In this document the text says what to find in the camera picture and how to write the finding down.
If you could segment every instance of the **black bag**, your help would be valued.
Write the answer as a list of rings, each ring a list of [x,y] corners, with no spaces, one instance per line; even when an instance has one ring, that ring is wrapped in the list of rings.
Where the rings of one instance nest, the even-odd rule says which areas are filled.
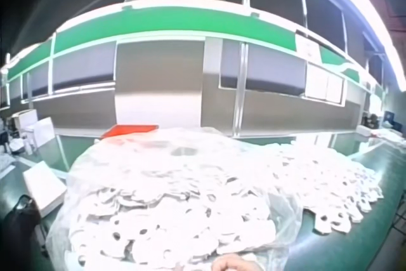
[[[40,222],[35,201],[27,195],[21,196],[1,224],[0,261],[2,266],[7,266],[1,270],[31,270],[31,236]]]

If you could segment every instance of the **finger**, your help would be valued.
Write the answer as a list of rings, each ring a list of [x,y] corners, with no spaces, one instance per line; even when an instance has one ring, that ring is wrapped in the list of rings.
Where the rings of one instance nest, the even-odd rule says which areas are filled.
[[[238,255],[226,255],[218,258],[212,265],[212,271],[226,271],[234,269],[237,271],[258,271],[258,266],[251,262],[245,261]]]

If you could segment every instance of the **green stripe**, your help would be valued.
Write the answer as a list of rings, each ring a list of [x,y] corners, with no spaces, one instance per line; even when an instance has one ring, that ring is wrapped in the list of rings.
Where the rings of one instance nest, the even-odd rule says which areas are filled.
[[[238,14],[198,8],[128,8],[95,18],[56,36],[55,53],[98,39],[160,30],[194,30],[231,34],[296,51],[295,33]]]
[[[33,51],[31,51],[26,57],[22,58],[18,64],[11,68],[8,72],[8,79],[24,73],[30,66],[46,59],[51,54],[51,41],[46,41],[40,44]]]
[[[337,66],[348,63],[344,57],[323,46],[320,46],[320,54],[322,56],[322,63]]]
[[[357,84],[361,83],[361,78],[360,78],[360,74],[358,71],[355,71],[353,69],[345,69],[342,72],[346,77],[352,79],[353,81],[355,81]]]

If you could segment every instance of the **workbench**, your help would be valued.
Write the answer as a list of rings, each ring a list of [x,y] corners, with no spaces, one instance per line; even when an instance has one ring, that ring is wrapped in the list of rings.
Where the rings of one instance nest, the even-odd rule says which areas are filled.
[[[323,142],[338,152],[350,156],[381,175],[384,199],[372,205],[372,211],[359,224],[353,224],[349,234],[333,233],[321,236],[314,232],[314,216],[305,211],[303,223],[295,243],[290,248],[286,271],[296,270],[366,270],[379,252],[390,230],[406,182],[406,155],[383,140],[362,138],[353,133],[319,134]],[[258,145],[290,143],[303,136],[278,138],[253,138],[243,141]],[[0,218],[3,219],[27,190],[22,173],[37,162],[45,161],[56,173],[63,176],[88,147],[94,138],[59,136],[42,146],[34,155],[22,155],[16,168],[0,180]],[[49,228],[57,210],[44,220]],[[52,271],[49,260],[41,256],[35,240],[32,241],[33,270]]]

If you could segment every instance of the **clear plastic bag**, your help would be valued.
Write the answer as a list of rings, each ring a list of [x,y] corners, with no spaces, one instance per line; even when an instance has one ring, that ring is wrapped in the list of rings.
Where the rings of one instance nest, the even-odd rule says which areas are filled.
[[[282,270],[303,209],[275,186],[281,164],[265,152],[211,128],[93,145],[72,166],[48,234],[55,269],[210,270],[213,253],[254,252],[266,270]]]

